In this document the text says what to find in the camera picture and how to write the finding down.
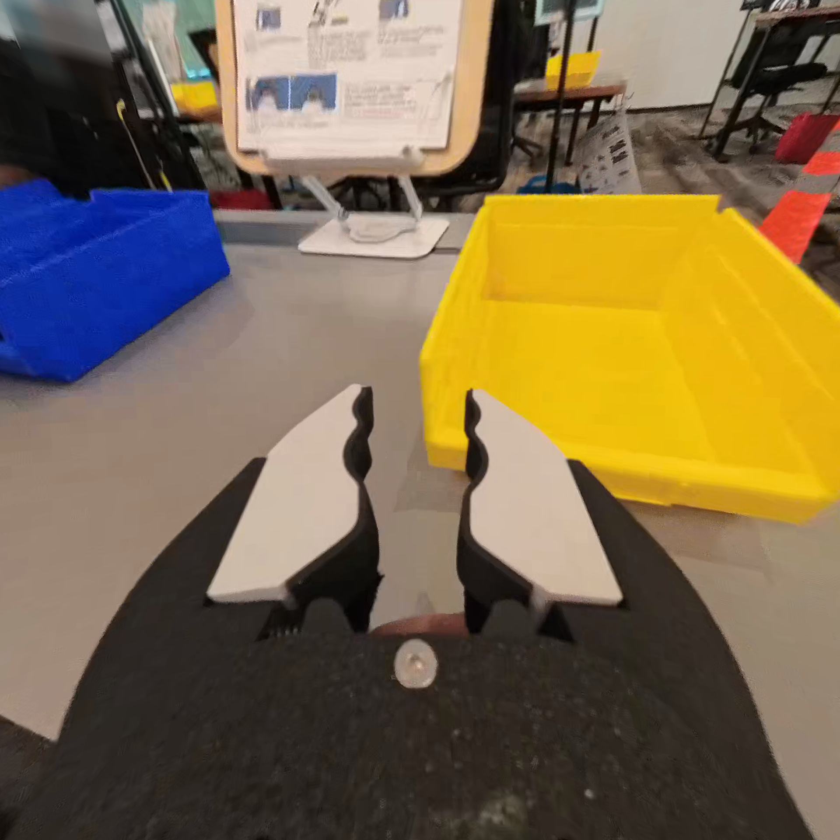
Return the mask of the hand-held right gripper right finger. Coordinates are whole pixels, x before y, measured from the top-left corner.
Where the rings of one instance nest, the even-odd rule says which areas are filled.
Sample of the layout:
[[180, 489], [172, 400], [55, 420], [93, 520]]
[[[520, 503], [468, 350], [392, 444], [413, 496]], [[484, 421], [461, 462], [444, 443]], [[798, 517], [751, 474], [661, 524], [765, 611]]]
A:
[[564, 604], [616, 608], [624, 594], [565, 454], [485, 390], [465, 396], [457, 573], [487, 615], [514, 602], [540, 627]]

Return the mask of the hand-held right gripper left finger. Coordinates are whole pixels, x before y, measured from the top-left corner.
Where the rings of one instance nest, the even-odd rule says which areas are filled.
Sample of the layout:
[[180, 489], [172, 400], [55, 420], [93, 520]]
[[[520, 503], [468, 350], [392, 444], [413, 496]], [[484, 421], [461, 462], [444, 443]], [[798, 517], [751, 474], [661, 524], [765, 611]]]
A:
[[369, 631], [382, 582], [365, 485], [374, 424], [372, 388], [351, 384], [273, 446], [206, 590], [210, 603], [272, 603], [290, 624], [329, 601], [353, 631]]

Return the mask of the yellow plastic bin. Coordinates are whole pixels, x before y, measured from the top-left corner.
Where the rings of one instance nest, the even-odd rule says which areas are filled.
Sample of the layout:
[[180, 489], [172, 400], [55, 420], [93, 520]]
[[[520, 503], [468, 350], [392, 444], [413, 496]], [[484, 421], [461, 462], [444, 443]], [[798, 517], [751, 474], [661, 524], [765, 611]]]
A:
[[431, 466], [482, 389], [622, 499], [804, 522], [838, 502], [839, 310], [711, 195], [501, 195], [419, 357]]

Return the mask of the blue plastic bin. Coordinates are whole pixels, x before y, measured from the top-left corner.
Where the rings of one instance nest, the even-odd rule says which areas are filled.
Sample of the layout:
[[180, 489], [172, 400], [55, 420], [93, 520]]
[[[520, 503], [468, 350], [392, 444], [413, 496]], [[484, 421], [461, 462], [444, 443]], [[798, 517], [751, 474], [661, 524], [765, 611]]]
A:
[[206, 192], [1, 195], [1, 372], [75, 382], [230, 268]]

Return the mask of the red bag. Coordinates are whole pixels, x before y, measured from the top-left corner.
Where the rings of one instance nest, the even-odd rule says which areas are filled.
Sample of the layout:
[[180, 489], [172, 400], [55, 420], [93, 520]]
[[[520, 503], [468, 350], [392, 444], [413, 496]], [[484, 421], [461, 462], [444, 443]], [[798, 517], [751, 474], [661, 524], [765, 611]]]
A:
[[818, 152], [838, 120], [837, 113], [796, 115], [780, 137], [774, 161], [784, 165], [805, 165]]
[[207, 195], [214, 209], [246, 212], [275, 209], [270, 197], [255, 187], [234, 191], [212, 190]]

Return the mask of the hanging printed sheet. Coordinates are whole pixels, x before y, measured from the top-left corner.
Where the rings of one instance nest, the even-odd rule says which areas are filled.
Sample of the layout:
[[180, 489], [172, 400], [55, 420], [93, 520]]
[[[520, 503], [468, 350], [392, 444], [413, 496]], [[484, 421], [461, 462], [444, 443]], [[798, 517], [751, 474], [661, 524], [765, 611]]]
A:
[[576, 160], [577, 184], [584, 195], [643, 193], [624, 107], [585, 132]]

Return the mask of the orange traffic cone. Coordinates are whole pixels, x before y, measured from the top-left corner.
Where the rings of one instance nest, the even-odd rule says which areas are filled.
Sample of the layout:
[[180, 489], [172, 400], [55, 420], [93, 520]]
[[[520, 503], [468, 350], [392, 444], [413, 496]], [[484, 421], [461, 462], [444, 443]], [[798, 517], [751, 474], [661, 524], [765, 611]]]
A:
[[760, 232], [796, 265], [838, 191], [839, 122], [804, 164], [791, 189], [782, 195], [759, 227]]

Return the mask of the black office chair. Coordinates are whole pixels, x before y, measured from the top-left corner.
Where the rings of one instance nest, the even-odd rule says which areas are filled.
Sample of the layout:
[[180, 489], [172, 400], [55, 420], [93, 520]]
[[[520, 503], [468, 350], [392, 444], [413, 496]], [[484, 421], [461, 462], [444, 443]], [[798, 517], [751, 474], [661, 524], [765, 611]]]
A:
[[[737, 53], [742, 36], [736, 39], [697, 135], [715, 161], [726, 159], [728, 143], [735, 133], [744, 133], [751, 153], [771, 135], [782, 135], [784, 129], [768, 120], [765, 112], [776, 107], [783, 94], [799, 91], [827, 76], [827, 65], [820, 58], [828, 41], [838, 35], [838, 20], [837, 6], [763, 10], [757, 14], [740, 58]], [[720, 129], [706, 136], [712, 113], [726, 88], [734, 91], [735, 99]]]
[[465, 160], [448, 175], [457, 195], [494, 192], [507, 176], [514, 90], [522, 78], [531, 33], [522, 6], [519, 1], [494, 3], [478, 136]]

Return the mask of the wooden instruction board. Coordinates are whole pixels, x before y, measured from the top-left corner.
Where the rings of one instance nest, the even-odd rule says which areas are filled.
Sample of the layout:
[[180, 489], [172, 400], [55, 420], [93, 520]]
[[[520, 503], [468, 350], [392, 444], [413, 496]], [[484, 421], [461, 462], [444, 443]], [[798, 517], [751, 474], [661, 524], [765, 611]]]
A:
[[453, 99], [448, 144], [441, 150], [403, 150], [374, 154], [366, 141], [361, 154], [339, 157], [243, 151], [238, 140], [237, 47], [234, 6], [216, 1], [218, 97], [226, 150], [237, 167], [257, 175], [312, 175], [333, 179], [348, 176], [438, 176], [451, 172], [472, 150], [480, 129], [481, 103], [490, 45], [491, 1], [464, 2], [453, 75]]

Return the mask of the wooden table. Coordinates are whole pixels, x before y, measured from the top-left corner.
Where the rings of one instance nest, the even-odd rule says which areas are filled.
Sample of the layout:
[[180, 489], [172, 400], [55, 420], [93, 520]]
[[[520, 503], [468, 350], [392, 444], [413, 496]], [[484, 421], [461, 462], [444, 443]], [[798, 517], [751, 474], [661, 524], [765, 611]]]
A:
[[[626, 91], [627, 82], [625, 80], [567, 88], [563, 92], [563, 106], [576, 109], [581, 108], [584, 102], [600, 102], [603, 104], [624, 96]], [[558, 101], [558, 97], [558, 90], [548, 87], [544, 80], [524, 81], [518, 84], [513, 92], [514, 106], [521, 110], [551, 109]]]

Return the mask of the small yellow bin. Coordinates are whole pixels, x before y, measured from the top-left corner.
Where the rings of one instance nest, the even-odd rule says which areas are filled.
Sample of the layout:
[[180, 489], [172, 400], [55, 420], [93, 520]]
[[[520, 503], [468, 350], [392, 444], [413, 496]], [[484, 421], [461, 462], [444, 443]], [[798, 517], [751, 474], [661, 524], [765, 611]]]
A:
[[212, 80], [187, 80], [170, 84], [171, 98], [179, 113], [195, 113], [219, 107]]
[[[595, 78], [601, 57], [602, 51], [599, 49], [571, 54], [567, 61], [564, 77], [565, 90], [588, 88]], [[555, 90], [558, 88], [563, 59], [562, 55], [548, 58], [544, 72], [544, 83], [547, 89]]]

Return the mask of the instruction board on stand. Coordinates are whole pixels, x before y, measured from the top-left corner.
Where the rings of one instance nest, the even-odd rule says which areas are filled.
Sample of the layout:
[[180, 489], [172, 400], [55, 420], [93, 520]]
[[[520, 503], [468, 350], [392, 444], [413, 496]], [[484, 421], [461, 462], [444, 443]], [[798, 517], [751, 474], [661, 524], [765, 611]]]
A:
[[383, 158], [448, 144], [462, 2], [232, 2], [241, 151]]

